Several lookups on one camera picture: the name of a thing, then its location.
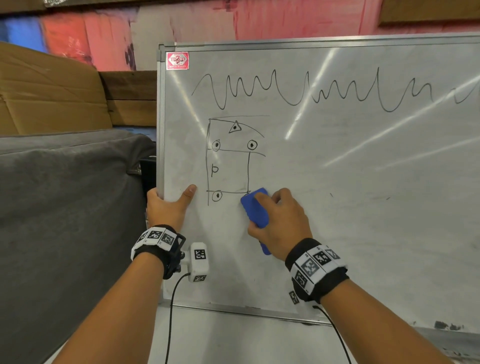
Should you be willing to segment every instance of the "right hand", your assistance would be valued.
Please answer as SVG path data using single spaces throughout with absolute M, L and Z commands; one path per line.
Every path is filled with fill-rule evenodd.
M 268 225 L 260 229 L 250 221 L 248 234 L 265 244 L 274 257 L 285 261 L 295 245 L 312 237 L 308 217 L 288 188 L 275 192 L 271 198 L 257 193 L 255 199 L 267 211 Z

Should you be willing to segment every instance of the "eraser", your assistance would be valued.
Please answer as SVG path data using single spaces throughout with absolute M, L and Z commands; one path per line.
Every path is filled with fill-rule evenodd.
M 263 229 L 265 226 L 268 225 L 268 213 L 263 208 L 263 206 L 255 199 L 255 195 L 257 193 L 263 193 L 268 195 L 268 192 L 264 188 L 260 188 L 256 191 L 253 191 L 240 199 L 240 202 L 247 213 L 248 218 L 250 221 L 253 221 L 260 229 Z M 262 244 L 262 251 L 265 255 L 271 255 L 270 251 L 266 247 L 265 244 Z

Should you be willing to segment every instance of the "gray fabric cover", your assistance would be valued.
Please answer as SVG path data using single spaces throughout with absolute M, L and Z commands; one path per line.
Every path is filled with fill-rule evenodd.
M 0 362 L 43 363 L 125 271 L 149 155 L 119 130 L 0 138 Z

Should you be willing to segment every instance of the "wristband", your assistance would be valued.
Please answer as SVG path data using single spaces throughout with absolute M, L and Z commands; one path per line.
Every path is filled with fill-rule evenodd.
M 185 237 L 176 233 L 169 225 L 155 225 L 145 231 L 132 248 L 132 260 L 140 253 L 151 253 L 161 260 L 164 266 L 163 279 L 169 279 L 180 265 L 181 247 Z
M 304 301 L 320 303 L 323 296 L 348 279 L 347 265 L 340 256 L 312 238 L 303 239 L 291 250 L 285 266 L 295 293 Z

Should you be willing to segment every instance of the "left hand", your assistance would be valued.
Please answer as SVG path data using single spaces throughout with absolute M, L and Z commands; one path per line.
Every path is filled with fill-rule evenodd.
M 183 221 L 185 220 L 185 212 L 187 207 L 195 196 L 197 186 L 191 184 L 183 191 L 182 195 L 176 202 L 167 202 L 157 195 L 156 188 L 151 189 L 147 193 L 147 219 L 148 227 L 155 225 L 169 225 L 180 232 Z

